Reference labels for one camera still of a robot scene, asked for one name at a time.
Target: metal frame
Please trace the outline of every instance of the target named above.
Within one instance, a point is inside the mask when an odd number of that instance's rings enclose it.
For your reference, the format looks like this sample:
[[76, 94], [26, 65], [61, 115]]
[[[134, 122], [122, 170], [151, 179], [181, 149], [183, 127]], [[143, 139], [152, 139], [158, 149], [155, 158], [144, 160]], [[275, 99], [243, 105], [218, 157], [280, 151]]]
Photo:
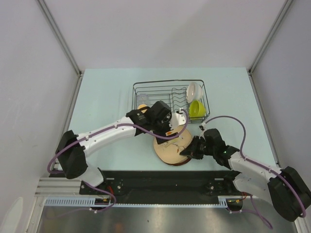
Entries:
[[285, 16], [287, 15], [290, 7], [292, 6], [294, 0], [286, 0], [284, 3], [282, 9], [280, 10], [278, 16], [276, 17], [276, 20], [274, 21], [271, 30], [269, 31], [267, 37], [265, 38], [259, 52], [257, 53], [255, 60], [253, 61], [251, 67], [250, 67], [250, 73], [253, 74], [254, 70], [256, 69], [259, 61], [261, 60], [262, 56], [266, 52], [269, 44], [271, 43], [273, 37], [275, 36], [277, 30], [281, 26]]
[[248, 71], [248, 77], [249, 77], [249, 81], [250, 81], [250, 83], [252, 85], [252, 89], [253, 89], [253, 92], [254, 92], [254, 95], [255, 95], [255, 99], [256, 99], [256, 102], [257, 102], [257, 106], [258, 106], [258, 109], [259, 109], [259, 112], [260, 112], [260, 116], [261, 116], [264, 128], [266, 130], [266, 134], [267, 134], [267, 137], [268, 137], [268, 141], [269, 141], [269, 144], [270, 144], [270, 147], [271, 147], [271, 150], [272, 150], [272, 154], [273, 154], [274, 160], [276, 162], [276, 165], [281, 166], [281, 164], [279, 162], [279, 159], [278, 159], [278, 156], [277, 156], [277, 153], [276, 153], [276, 147], [275, 147], [275, 145], [273, 143], [273, 139], [271, 137], [270, 129], [268, 127], [267, 119], [266, 119], [266, 116], [265, 116], [265, 114], [263, 112], [263, 108], [262, 108], [262, 105], [261, 105], [261, 102], [260, 102], [260, 99], [259, 99], [259, 96], [258, 96], [258, 92], [257, 92], [256, 86], [254, 84], [253, 76], [250, 73], [250, 71]]
[[62, 48], [62, 50], [64, 51], [65, 55], [67, 56], [68, 60], [70, 61], [70, 64], [72, 65], [72, 68], [75, 70], [75, 72], [77, 73], [77, 75], [80, 76], [80, 74], [82, 73], [78, 67], [77, 62], [75, 61], [69, 47], [68, 44], [66, 43], [62, 33], [59, 30], [59, 27], [56, 24], [56, 21], [53, 17], [53, 15], [51, 14], [47, 4], [45, 3], [44, 0], [36, 0], [36, 2], [39, 5], [39, 8], [42, 12], [42, 14], [44, 15], [45, 19], [47, 20], [52, 32], [54, 33], [56, 39], [59, 42], [60, 47]]
[[[273, 155], [275, 157], [276, 163], [278, 164], [278, 158], [277, 158], [277, 154], [276, 154], [276, 149], [275, 146], [273, 144], [273, 140], [271, 138], [271, 134], [266, 122], [266, 118], [260, 103], [260, 99], [258, 97], [257, 91], [256, 91], [256, 87], [254, 85], [253, 82], [253, 77], [252, 77], [252, 73], [254, 72], [255, 68], [257, 67], [260, 59], [262, 58], [262, 56], [264, 55], [265, 51], [267, 50], [271, 40], [273, 39], [274, 35], [276, 34], [278, 28], [280, 27], [281, 23], [283, 22], [286, 14], [288, 13], [290, 7], [292, 6], [294, 0], [286, 0], [286, 2], [284, 3], [280, 13], [278, 14], [275, 22], [272, 25], [271, 30], [269, 31], [263, 45], [261, 46], [258, 54], [256, 55], [256, 58], [254, 60], [254, 62], [252, 63], [250, 70], [249, 70], [249, 79], [250, 79], [250, 83], [252, 85], [254, 94], [255, 94], [255, 98], [258, 104], [258, 108], [260, 111], [260, 115], [262, 118], [262, 121], [264, 123], [264, 127], [266, 129], [266, 133], [268, 136], [268, 140], [273, 152]], [[65, 53], [66, 57], [68, 58], [68, 60], [70, 61], [70, 64], [72, 66], [72, 68], [75, 70], [76, 74], [78, 75], [78, 80], [76, 83], [76, 87], [71, 99], [71, 103], [68, 109], [68, 114], [67, 114], [67, 118], [66, 121], [64, 123], [63, 126], [63, 132], [65, 132], [68, 127], [69, 127], [69, 123], [73, 114], [73, 110], [74, 110], [74, 106], [78, 97], [78, 93], [79, 93], [79, 89], [81, 86], [81, 82], [82, 82], [82, 78], [83, 78], [83, 73], [82, 71], [79, 69], [73, 55], [72, 52], [70, 51], [68, 44], [66, 43], [63, 35], [60, 32], [59, 27], [57, 26], [54, 17], [52, 16], [47, 4], [45, 3], [44, 0], [36, 0], [36, 2], [38, 3], [38, 6], [40, 8], [40, 10], [42, 11], [44, 17], [47, 20], [47, 23], [49, 24], [52, 32], [54, 33], [56, 39], [58, 40], [63, 52]], [[26, 229], [24, 232], [27, 233], [36, 233], [38, 226], [39, 226], [39, 222], [41, 219], [41, 214], [43, 211], [43, 207], [44, 207], [44, 203], [46, 201], [47, 197], [59, 197], [59, 196], [66, 196], [66, 197], [78, 197], [79, 195], [79, 188], [80, 188], [80, 181], [79, 180], [67, 180], [65, 178], [41, 178], [38, 184], [38, 188], [37, 191], [35, 193], [35, 199], [34, 199], [34, 203], [33, 203], [33, 209], [32, 209], [32, 214], [30, 215], [29, 218], [29, 222], [26, 226]], [[299, 218], [295, 221], [295, 225], [297, 228], [298, 233], [308, 233], [310, 232], [310, 226], [308, 226], [308, 223], [306, 222], [305, 219]]]

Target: yellow bowl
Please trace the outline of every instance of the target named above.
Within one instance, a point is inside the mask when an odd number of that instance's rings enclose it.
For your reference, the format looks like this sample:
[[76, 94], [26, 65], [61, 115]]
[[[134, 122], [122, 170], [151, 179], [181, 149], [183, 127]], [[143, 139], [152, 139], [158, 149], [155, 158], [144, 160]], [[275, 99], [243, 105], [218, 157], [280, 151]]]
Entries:
[[204, 117], [205, 114], [206, 114], [206, 109], [205, 109], [204, 105], [200, 101], [194, 100], [190, 104], [190, 108], [189, 108], [190, 118], [193, 118], [193, 117]]

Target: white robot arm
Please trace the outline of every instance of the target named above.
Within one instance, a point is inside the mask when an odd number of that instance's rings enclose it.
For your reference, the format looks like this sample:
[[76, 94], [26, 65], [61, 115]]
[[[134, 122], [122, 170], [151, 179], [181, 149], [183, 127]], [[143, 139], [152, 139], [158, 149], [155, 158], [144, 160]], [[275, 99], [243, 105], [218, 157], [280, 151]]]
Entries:
[[187, 123], [182, 111], [180, 109], [180, 112], [172, 113], [167, 104], [158, 101], [151, 108], [132, 110], [120, 120], [97, 130], [78, 135], [73, 131], [64, 133], [56, 154], [66, 178], [78, 178], [92, 186], [100, 185], [104, 181], [102, 173], [89, 164], [86, 158], [108, 144], [141, 133], [156, 134], [158, 143], [173, 139], [182, 132], [170, 137], [166, 133]]

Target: wire dish rack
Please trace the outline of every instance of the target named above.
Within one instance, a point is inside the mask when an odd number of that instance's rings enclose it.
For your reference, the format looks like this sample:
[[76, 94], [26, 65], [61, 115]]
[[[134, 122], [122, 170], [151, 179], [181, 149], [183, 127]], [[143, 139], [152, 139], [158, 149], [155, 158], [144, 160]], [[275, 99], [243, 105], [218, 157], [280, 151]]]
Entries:
[[203, 80], [164, 80], [135, 83], [133, 85], [132, 109], [138, 109], [139, 101], [141, 101], [139, 98], [148, 96], [146, 98], [150, 106], [161, 100], [170, 106], [172, 112], [178, 111], [179, 108], [184, 108], [189, 112], [190, 103], [187, 100], [187, 88], [191, 82], [196, 82], [203, 90], [203, 97], [199, 101], [204, 105], [206, 114], [203, 117], [189, 117], [189, 123], [201, 123], [210, 114]]

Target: metal floor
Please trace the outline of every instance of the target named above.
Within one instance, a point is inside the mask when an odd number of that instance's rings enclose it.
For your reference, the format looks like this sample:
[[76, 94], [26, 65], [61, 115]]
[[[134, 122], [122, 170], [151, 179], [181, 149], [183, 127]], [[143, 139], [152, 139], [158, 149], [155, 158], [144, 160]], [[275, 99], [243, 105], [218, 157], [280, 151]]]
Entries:
[[[45, 207], [38, 233], [296, 233], [295, 225], [280, 217], [272, 206], [256, 200], [269, 230], [250, 213], [230, 215], [217, 208], [116, 207], [99, 214], [78, 211], [59, 218], [72, 207]], [[253, 209], [249, 200], [245, 209]]]

